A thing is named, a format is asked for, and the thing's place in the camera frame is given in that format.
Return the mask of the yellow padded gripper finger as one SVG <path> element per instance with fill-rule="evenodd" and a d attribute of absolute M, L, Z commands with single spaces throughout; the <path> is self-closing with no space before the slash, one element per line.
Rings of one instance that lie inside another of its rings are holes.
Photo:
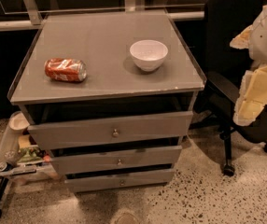
<path fill-rule="evenodd" d="M 249 47 L 249 36 L 252 26 L 247 26 L 239 35 L 232 39 L 230 47 L 234 49 L 247 49 Z"/>
<path fill-rule="evenodd" d="M 237 98 L 233 121 L 239 126 L 248 126 L 256 120 L 267 105 L 267 65 L 255 71 L 246 71 Z"/>

